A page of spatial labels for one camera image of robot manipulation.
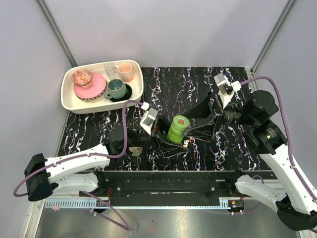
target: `black table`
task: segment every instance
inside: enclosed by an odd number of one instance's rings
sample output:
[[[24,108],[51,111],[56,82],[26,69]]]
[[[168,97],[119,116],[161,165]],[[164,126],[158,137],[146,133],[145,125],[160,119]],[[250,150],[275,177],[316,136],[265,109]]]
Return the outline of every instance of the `black table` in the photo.
[[[144,94],[141,101],[165,115],[169,121],[175,115],[193,107],[208,91],[217,93],[213,79],[224,73],[230,81],[244,81],[247,74],[243,67],[175,67],[142,68]],[[232,102],[242,104],[250,94],[243,86]],[[58,152],[59,156],[82,151],[107,141],[107,134],[122,125],[122,110],[86,115],[70,113]],[[127,125],[140,128],[142,110],[129,107]],[[248,148],[242,136],[242,126],[223,126],[211,143],[192,140],[189,153],[168,159],[160,158],[153,148],[139,157],[112,161],[109,171],[232,171],[269,170],[267,164]]]

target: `metal floor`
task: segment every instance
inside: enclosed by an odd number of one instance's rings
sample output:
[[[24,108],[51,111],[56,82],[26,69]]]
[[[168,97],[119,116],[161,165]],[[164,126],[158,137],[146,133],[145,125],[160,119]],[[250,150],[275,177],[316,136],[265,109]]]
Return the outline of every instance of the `metal floor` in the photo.
[[[247,201],[246,210],[256,205]],[[127,232],[89,210],[43,210],[36,238],[299,238],[261,204],[254,213],[219,215],[204,210],[119,210]],[[120,222],[107,210],[104,215]]]

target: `green can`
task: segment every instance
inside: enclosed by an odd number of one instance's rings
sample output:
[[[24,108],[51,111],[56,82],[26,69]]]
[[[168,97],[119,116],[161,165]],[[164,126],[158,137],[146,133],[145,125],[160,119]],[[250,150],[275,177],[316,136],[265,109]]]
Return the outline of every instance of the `green can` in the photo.
[[[189,120],[184,116],[176,116],[169,128],[167,139],[180,144],[183,140],[183,132],[189,127]]]

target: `black saucer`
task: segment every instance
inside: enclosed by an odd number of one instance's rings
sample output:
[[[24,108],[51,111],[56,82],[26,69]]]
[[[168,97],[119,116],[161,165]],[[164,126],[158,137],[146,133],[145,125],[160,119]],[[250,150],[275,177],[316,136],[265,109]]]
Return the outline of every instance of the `black saucer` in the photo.
[[[125,83],[125,86],[127,88],[127,92],[122,98],[110,98],[109,100],[116,103],[116,102],[125,101],[125,100],[128,100],[129,98],[131,98],[132,88],[126,83]]]

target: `gray wall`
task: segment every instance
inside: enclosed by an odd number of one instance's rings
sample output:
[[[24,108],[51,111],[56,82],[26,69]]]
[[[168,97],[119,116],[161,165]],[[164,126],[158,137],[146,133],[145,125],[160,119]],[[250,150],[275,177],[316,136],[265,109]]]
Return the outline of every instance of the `gray wall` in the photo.
[[[256,76],[270,76],[281,93],[293,153],[317,186],[317,1],[297,1]],[[260,81],[260,88],[273,92]],[[274,116],[282,126],[280,115]]]
[[[46,0],[79,65],[251,67],[287,0]]]
[[[31,203],[12,192],[34,154],[53,155],[65,115],[60,86],[70,65],[34,0],[0,1],[0,32],[0,236],[17,238]]]

